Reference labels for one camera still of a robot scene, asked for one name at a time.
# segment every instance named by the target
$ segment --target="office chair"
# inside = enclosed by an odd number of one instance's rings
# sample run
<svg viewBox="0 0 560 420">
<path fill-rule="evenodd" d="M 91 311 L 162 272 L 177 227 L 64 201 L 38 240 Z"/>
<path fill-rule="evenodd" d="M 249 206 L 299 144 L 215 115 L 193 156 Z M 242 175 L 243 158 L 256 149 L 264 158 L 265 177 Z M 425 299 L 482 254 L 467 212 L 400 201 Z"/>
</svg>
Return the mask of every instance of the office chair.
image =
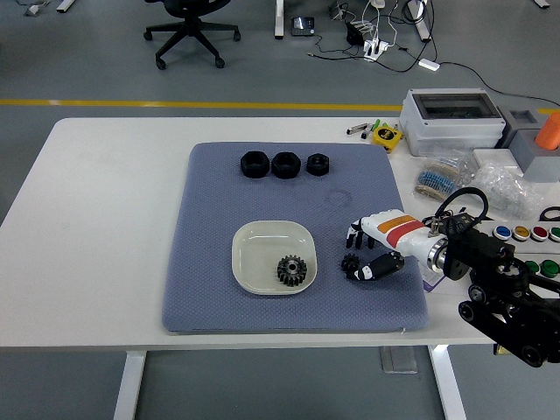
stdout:
<svg viewBox="0 0 560 420">
<path fill-rule="evenodd" d="M 242 38 L 239 28 L 234 24 L 210 24 L 202 22 L 200 16 L 207 15 L 221 9 L 231 0 L 145 0 L 146 3 L 163 2 L 167 12 L 175 18 L 182 18 L 184 22 L 176 24 L 158 24 L 148 26 L 143 33 L 144 39 L 152 41 L 152 32 L 175 32 L 171 38 L 156 52 L 156 66 L 165 70 L 167 65 L 161 56 L 167 53 L 184 37 L 195 37 L 215 57 L 216 67 L 223 68 L 226 62 L 220 57 L 218 51 L 202 34 L 201 31 L 234 31 L 234 41 Z"/>
</svg>

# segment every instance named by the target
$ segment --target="charger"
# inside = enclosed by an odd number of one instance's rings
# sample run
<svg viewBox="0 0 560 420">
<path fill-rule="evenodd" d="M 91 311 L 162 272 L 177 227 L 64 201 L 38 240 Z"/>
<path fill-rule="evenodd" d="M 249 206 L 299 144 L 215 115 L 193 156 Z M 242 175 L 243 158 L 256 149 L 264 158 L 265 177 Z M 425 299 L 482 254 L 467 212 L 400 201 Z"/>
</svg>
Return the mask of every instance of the charger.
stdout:
<svg viewBox="0 0 560 420">
<path fill-rule="evenodd" d="M 346 41 L 351 46 L 364 46 L 364 37 L 353 24 L 346 22 Z"/>
</svg>

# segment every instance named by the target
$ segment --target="marker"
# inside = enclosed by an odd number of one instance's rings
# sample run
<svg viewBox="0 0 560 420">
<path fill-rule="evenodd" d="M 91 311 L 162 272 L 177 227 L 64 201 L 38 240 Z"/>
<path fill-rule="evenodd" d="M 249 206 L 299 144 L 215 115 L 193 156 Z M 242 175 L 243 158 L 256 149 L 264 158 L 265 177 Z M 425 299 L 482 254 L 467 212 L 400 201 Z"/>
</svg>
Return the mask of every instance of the marker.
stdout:
<svg viewBox="0 0 560 420">
<path fill-rule="evenodd" d="M 347 130 L 346 130 L 346 133 L 347 133 L 348 135 L 355 134 L 355 133 L 357 133 L 358 131 L 364 130 L 367 126 L 368 126 L 367 124 L 354 125 L 354 126 L 351 127 L 350 129 L 347 129 Z"/>
<path fill-rule="evenodd" d="M 375 120 L 375 123 L 368 124 L 366 129 L 364 129 L 363 132 L 361 133 L 361 138 L 363 138 L 364 140 L 368 138 L 370 131 L 375 131 L 375 129 L 379 127 L 380 123 L 381 120 L 378 118 L 377 120 Z"/>
</svg>

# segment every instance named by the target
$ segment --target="chair base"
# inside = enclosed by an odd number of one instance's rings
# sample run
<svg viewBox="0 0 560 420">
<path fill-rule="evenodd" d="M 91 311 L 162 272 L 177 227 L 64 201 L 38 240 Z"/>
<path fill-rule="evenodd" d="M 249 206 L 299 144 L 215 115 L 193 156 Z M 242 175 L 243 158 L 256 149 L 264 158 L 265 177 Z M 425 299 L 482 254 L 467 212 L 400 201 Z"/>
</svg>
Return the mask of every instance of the chair base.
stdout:
<svg viewBox="0 0 560 420">
<path fill-rule="evenodd" d="M 153 32 L 175 32 L 171 38 L 156 52 L 156 65 L 160 70 L 165 70 L 167 65 L 162 60 L 161 56 L 172 49 L 181 39 L 185 37 L 195 37 L 210 53 L 215 57 L 215 65 L 218 68 L 223 68 L 226 63 L 220 57 L 218 50 L 208 41 L 202 34 L 202 31 L 233 31 L 234 41 L 241 40 L 242 35 L 239 28 L 234 24 L 212 24 L 202 22 L 198 17 L 186 17 L 184 22 L 177 22 L 175 24 L 157 24 L 148 26 L 146 32 L 143 34 L 144 39 L 152 41 Z"/>
</svg>

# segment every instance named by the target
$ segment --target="white bowl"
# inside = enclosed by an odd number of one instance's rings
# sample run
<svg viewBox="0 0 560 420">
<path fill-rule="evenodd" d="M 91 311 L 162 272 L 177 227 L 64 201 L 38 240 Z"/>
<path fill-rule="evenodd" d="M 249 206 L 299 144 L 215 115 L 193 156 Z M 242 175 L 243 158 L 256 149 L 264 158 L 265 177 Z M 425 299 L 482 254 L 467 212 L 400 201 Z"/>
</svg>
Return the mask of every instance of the white bowl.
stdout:
<svg viewBox="0 0 560 420">
<path fill-rule="evenodd" d="M 287 286 L 278 279 L 278 263 L 286 256 L 298 256 L 307 265 L 305 280 L 297 286 Z M 315 280 L 315 243 L 309 231 L 294 221 L 251 221 L 234 235 L 231 266 L 235 280 L 246 291 L 256 295 L 293 295 Z"/>
</svg>

